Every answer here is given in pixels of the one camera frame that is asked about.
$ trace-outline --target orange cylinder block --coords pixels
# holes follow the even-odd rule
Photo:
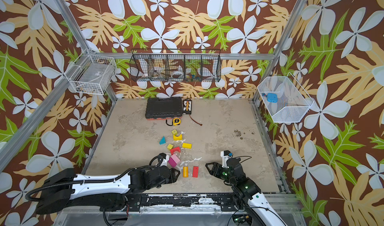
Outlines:
[[[183,177],[188,178],[188,167],[183,167]]]

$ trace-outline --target teal triangular block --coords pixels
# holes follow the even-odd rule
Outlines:
[[[163,136],[163,138],[160,140],[160,144],[165,144],[166,143],[166,137]]]

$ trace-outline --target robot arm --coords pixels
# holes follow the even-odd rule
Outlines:
[[[207,163],[205,167],[210,175],[223,179],[225,185],[232,187],[236,208],[247,211],[252,220],[258,223],[256,225],[286,226],[256,183],[245,176],[240,159],[232,158],[232,153],[228,150],[222,151],[220,155],[223,158],[223,165],[213,162]]]
[[[122,210],[127,201],[125,193],[142,193],[176,182],[180,171],[164,165],[168,158],[161,153],[149,165],[130,168],[121,175],[87,176],[75,174],[73,168],[67,168],[44,181],[42,187],[28,192],[25,198],[38,202],[36,214],[51,214],[70,206],[100,206],[105,211]],[[152,166],[155,159],[158,164]],[[39,191],[40,198],[31,196]]]

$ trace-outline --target white wire basket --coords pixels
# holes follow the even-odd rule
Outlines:
[[[115,74],[114,58],[88,54],[76,66],[78,68],[68,79],[74,90],[77,93],[104,95]]]
[[[298,80],[296,82],[296,85],[299,85],[308,95]],[[309,95],[305,99],[290,78],[286,76],[266,77],[257,86],[257,89],[274,123],[298,123],[314,103]],[[268,95],[269,93],[277,95],[276,103],[269,102],[267,97],[263,96],[263,94]]]

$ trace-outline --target black wire basket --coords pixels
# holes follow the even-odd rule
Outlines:
[[[143,49],[131,51],[130,73],[135,82],[218,82],[221,78],[220,50],[178,49],[177,53],[170,49],[161,49],[163,53]]]

